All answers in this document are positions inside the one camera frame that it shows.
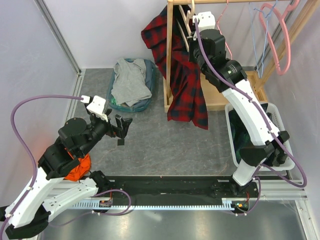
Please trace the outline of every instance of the white wall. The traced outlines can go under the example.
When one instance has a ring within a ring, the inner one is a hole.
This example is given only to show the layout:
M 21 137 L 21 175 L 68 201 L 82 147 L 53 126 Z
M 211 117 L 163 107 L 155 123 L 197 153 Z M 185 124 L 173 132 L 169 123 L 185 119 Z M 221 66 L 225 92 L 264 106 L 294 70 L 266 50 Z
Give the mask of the white wall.
M 153 59 L 141 31 L 166 6 L 166 0 L 45 0 L 62 35 L 81 68 L 112 68 L 119 57 Z M 289 1 L 281 1 L 281 12 Z M 256 3 L 260 8 L 263 3 Z M 212 11 L 216 19 L 225 4 L 197 4 L 196 13 Z M 258 58 L 264 33 L 254 12 Z M 270 21 L 272 32 L 276 18 Z M 220 21 L 233 58 L 243 66 L 255 66 L 248 3 L 232 3 Z
M 0 206 L 9 205 L 32 176 L 28 155 L 10 125 L 20 101 L 73 92 L 76 73 L 33 0 L 0 0 Z M 16 126 L 35 159 L 58 136 L 68 100 L 37 100 L 22 106 Z
M 265 85 L 268 99 L 276 104 L 290 134 L 293 155 L 308 178 L 306 187 L 320 225 L 320 8 L 316 10 L 291 48 L 289 71 L 273 73 Z

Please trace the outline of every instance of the laundry basket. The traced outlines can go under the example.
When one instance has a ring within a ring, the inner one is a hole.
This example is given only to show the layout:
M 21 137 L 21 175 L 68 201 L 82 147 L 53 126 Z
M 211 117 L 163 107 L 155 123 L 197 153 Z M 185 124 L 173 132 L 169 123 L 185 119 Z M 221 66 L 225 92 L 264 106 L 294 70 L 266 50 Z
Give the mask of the laundry basket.
M 129 63 L 132 63 L 135 59 L 126 58 L 125 60 L 127 62 L 129 62 Z M 146 77 L 146 79 L 147 78 L 151 78 L 151 85 L 149 87 L 149 90 L 153 94 L 154 93 L 154 88 L 155 88 L 155 82 L 156 82 L 156 65 L 152 61 L 147 60 L 147 59 L 144 59 L 144 63 L 145 63 L 145 66 L 146 66 L 145 77 Z M 106 94 L 106 99 L 109 100 L 109 106 L 111 108 L 119 110 L 119 111 L 122 111 L 122 112 L 133 113 L 133 112 L 141 112 L 141 111 L 145 110 L 149 106 L 152 97 L 149 98 L 148 100 L 145 100 L 143 105 L 139 104 L 138 107 L 135 106 L 136 104 L 133 105 L 133 106 L 127 106 L 125 104 L 122 104 L 122 105 L 114 104 L 113 103 L 114 96 L 111 94 L 111 91 L 112 91 L 112 89 L 114 87 L 115 79 L 116 79 L 116 73 L 115 73 L 115 71 L 113 71 L 111 79 L 110 79 L 110 83 L 109 83 L 109 88 L 108 88 L 108 91 L 107 91 L 107 94 Z
M 229 112 L 231 110 L 233 110 L 234 107 L 231 105 L 231 103 L 228 103 L 225 106 L 224 109 L 225 109 L 226 123 L 227 123 L 227 128 L 228 128 L 229 139 L 230 139 L 233 163 L 234 163 L 234 165 L 236 165 L 238 167 L 239 164 L 238 164 L 237 158 L 236 158 L 234 140 L 233 140 L 233 137 L 232 137 L 231 124 L 230 124 L 230 118 L 229 118 Z M 284 131 L 285 127 L 284 127 L 284 124 L 282 122 L 282 119 L 280 117 L 280 113 L 279 113 L 278 108 L 276 107 L 276 105 L 268 102 L 268 107 L 266 109 L 266 112 L 272 114 L 272 122 L 274 123 L 274 125 L 276 125 L 279 128 L 280 131 Z M 289 141 L 286 141 L 283 145 L 292 154 L 292 150 L 291 150 Z M 276 170 L 276 171 L 291 170 L 294 167 L 295 167 L 295 163 L 292 161 L 292 159 L 289 156 L 286 158 L 285 162 L 283 164 L 281 164 L 280 166 L 272 166 L 272 168 L 274 170 Z M 263 167 L 263 168 L 260 169 L 260 171 L 270 171 L 270 170 L 267 169 L 266 167 Z

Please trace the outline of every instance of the flannel shirt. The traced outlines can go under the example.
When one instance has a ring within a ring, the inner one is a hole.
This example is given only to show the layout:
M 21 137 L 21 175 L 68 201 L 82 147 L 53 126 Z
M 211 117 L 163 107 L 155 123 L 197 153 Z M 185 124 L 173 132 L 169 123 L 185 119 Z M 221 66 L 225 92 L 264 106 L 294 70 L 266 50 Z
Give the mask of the flannel shirt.
M 168 110 L 167 119 L 168 121 L 192 121 L 195 126 L 207 130 L 208 112 L 201 88 L 201 71 L 196 63 L 189 62 L 189 53 L 175 17 L 176 14 L 180 14 L 177 7 L 177 5 L 174 6 L 172 26 L 170 88 L 173 101 Z M 141 36 L 147 48 L 152 50 L 154 62 L 166 78 L 167 7 L 146 26 Z

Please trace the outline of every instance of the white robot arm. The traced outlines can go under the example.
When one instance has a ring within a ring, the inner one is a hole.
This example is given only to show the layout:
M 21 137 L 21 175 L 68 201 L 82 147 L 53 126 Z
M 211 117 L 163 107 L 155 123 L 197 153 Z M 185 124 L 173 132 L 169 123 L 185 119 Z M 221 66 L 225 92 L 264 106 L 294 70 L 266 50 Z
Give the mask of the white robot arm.
M 192 36 L 187 37 L 189 60 L 198 64 L 205 78 L 228 99 L 250 136 L 251 143 L 240 150 L 242 159 L 232 176 L 236 184 L 239 187 L 243 187 L 252 180 L 259 165 L 275 149 L 280 148 L 271 133 L 282 143 L 289 139 L 289 135 L 286 131 L 280 132 L 269 120 L 258 102 L 242 66 L 237 61 L 226 58 L 226 40 L 220 34 L 220 31 L 215 29 L 216 22 L 211 12 L 201 12 L 193 16 L 193 23 L 195 23 L 195 20 L 198 23 L 200 41 L 202 43 L 201 47 L 204 47 L 201 49 L 197 34 L 191 33 Z M 208 66 L 208 61 L 210 65 L 214 66 L 216 70 L 215 74 L 212 68 Z M 240 91 L 247 94 L 251 100 L 248 100 L 243 94 L 231 88 L 232 86 L 236 86 Z M 265 120 L 268 120 L 270 128 L 267 127 Z
M 90 124 L 82 118 L 72 118 L 59 129 L 59 137 L 49 146 L 40 160 L 35 183 L 30 189 L 26 185 L 17 199 L 9 206 L 0 207 L 0 220 L 8 218 L 6 234 L 9 239 L 32 238 L 41 233 L 57 215 L 80 200 L 109 190 L 109 181 L 101 171 L 94 171 L 84 181 L 66 192 L 47 199 L 51 190 L 59 184 L 69 172 L 80 164 L 79 158 L 85 155 L 102 139 L 104 135 L 119 137 L 123 144 L 132 118 L 115 116 L 117 126 L 111 125 L 102 97 L 82 96 L 82 102 L 90 115 Z M 29 193 L 16 208 L 12 209 L 22 195 Z

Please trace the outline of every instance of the gray mat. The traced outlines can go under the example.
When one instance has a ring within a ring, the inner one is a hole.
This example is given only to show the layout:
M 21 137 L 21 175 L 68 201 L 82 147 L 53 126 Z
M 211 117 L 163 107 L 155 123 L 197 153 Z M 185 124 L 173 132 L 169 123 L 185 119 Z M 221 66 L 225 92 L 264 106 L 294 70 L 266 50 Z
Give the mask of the gray mat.
M 112 69 L 87 69 L 81 95 L 106 97 Z M 133 118 L 124 146 L 104 137 L 90 152 L 92 171 L 101 170 L 109 176 L 125 175 L 232 175 L 236 170 L 224 111 L 210 111 L 209 130 L 195 127 L 192 122 L 167 121 L 161 74 L 157 73 L 155 93 L 143 112 L 113 110 Z M 75 117 L 89 117 L 78 103 Z

